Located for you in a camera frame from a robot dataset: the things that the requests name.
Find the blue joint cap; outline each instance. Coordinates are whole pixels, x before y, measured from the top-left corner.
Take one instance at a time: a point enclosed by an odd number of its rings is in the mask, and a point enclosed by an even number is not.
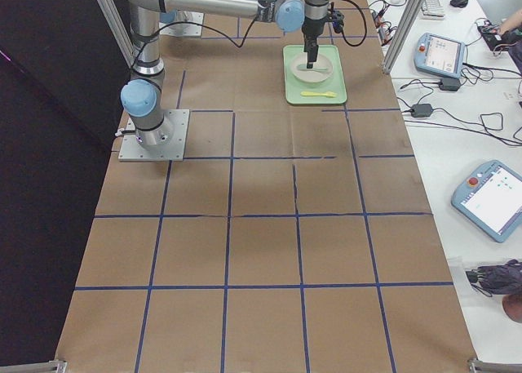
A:
[[[176,16],[178,16],[177,10],[171,12],[160,12],[160,22],[163,24],[169,24],[176,20]]]
[[[287,0],[276,13],[276,22],[284,32],[294,32],[301,29],[304,22],[304,7],[301,0]]]
[[[134,118],[147,116],[156,107],[157,95],[154,86],[143,79],[127,83],[120,96],[123,107]]]

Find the white table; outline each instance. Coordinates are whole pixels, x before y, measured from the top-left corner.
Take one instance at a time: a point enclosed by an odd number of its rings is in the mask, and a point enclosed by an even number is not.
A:
[[[475,22],[485,15],[476,0],[469,0],[468,6],[463,9],[451,7],[449,0],[440,2],[445,6],[446,18],[417,18],[391,71],[397,96],[408,104],[416,103],[429,90],[420,85],[401,90],[400,86],[414,78],[429,82],[436,78],[414,67],[414,50],[422,34],[439,34],[465,43],[473,42],[480,36]],[[403,10],[403,7],[390,7],[384,19],[397,25]],[[517,71],[506,52],[499,57],[493,56],[483,40],[469,46],[467,61]],[[522,99],[518,95],[520,80],[510,73],[497,72],[495,77],[498,79],[492,82],[464,85],[456,93],[435,89],[422,102],[434,108],[445,108],[468,121],[478,122],[481,113],[502,113],[505,127],[502,135],[511,138],[512,133],[522,127],[522,108],[519,105]],[[401,102],[400,106],[403,110],[407,109]],[[414,119],[407,114],[405,120]],[[440,111],[435,111],[426,121],[465,126]],[[500,264],[512,258],[522,259],[522,229],[517,229],[503,244],[496,243],[456,211],[450,199],[458,184],[483,162],[498,159],[522,173],[522,149],[509,148],[492,138],[465,131],[408,122],[406,126],[477,357],[484,362],[520,364],[522,325],[513,322],[502,311],[502,297],[489,299],[475,292],[466,279],[464,269],[481,264]]]

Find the green tray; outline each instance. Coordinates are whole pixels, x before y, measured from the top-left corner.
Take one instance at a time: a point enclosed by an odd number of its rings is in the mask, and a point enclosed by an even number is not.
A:
[[[347,100],[347,94],[346,86],[344,85],[343,68],[341,67],[341,59],[339,58],[337,47],[335,45],[319,46],[319,53],[330,59],[334,66],[332,75],[325,81],[319,83],[303,82],[292,74],[290,63],[294,57],[301,52],[303,52],[302,45],[287,45],[283,48],[286,100],[296,105],[344,104]],[[337,93],[337,97],[303,97],[301,91],[333,91]]]

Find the emergency stop button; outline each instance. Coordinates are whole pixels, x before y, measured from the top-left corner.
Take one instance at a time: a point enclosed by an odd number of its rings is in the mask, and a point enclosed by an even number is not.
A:
[[[470,177],[470,178],[467,180],[467,184],[468,184],[470,187],[474,187],[474,186],[476,186],[478,183],[479,183],[479,179],[477,179],[476,177]]]

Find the keyboard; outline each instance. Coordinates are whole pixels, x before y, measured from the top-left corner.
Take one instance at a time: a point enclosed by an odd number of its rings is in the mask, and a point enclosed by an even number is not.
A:
[[[440,4],[440,0],[424,0],[421,7],[421,17],[425,20],[443,20],[445,9]]]

